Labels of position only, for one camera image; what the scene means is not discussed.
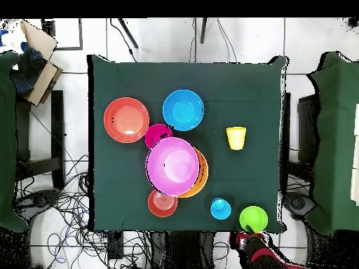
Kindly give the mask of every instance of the green cloth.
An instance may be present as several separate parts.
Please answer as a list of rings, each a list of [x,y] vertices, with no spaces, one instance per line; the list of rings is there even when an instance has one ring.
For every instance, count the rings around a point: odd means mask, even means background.
[[[11,51],[0,54],[0,226],[15,232],[27,228],[27,223],[12,209],[18,143],[15,133],[15,86],[10,80],[10,70],[20,60]]]
[[[241,230],[240,212],[250,205],[266,210],[267,230],[277,222],[278,140],[281,70],[272,64],[111,63],[92,56],[94,76],[95,230]],[[144,138],[132,144],[114,141],[103,125],[104,111],[119,97],[141,101],[150,125],[165,123],[162,106],[178,89],[193,90],[204,103],[202,122],[187,132],[173,131],[205,156],[209,177],[203,190],[179,199],[172,216],[158,218],[147,207],[153,191],[144,163]],[[226,127],[247,128],[244,148],[232,151]],[[223,197],[232,208],[228,219],[212,217],[212,200]]]
[[[321,69],[311,77],[318,87],[321,107],[313,188],[319,206],[307,219],[322,234],[359,230],[359,207],[351,200],[359,64],[343,60],[340,53],[328,53]]]

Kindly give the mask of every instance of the blue cup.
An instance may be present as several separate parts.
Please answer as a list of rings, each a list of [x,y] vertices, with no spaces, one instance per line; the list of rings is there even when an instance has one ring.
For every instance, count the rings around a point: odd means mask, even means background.
[[[210,206],[210,213],[217,220],[225,220],[231,214],[231,205],[225,199],[216,197]]]

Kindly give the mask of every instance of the cardboard box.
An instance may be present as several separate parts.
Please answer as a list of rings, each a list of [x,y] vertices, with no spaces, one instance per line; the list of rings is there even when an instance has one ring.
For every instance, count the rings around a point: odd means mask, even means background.
[[[48,98],[53,86],[62,73],[62,69],[49,62],[53,54],[57,41],[47,35],[44,31],[36,28],[26,21],[21,21],[21,29],[24,32],[29,46],[38,50],[43,59],[47,61],[43,71],[41,72],[37,82],[35,83],[33,91],[28,95],[23,96],[32,104],[38,106],[39,103],[44,103]]]

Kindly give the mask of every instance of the blue bowl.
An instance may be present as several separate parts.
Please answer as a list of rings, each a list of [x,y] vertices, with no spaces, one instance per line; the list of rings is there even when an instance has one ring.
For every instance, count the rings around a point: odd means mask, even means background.
[[[178,131],[189,131],[202,121],[205,109],[195,92],[177,90],[166,98],[162,111],[169,126]]]

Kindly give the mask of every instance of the red bowl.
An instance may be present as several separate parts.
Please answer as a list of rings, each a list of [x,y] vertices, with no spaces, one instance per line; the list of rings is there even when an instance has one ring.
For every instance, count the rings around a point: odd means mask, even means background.
[[[177,209],[178,198],[153,190],[149,194],[148,206],[152,214],[165,218],[173,214]]]
[[[118,142],[129,144],[141,139],[149,128],[149,112],[138,100],[122,97],[104,112],[104,128]]]

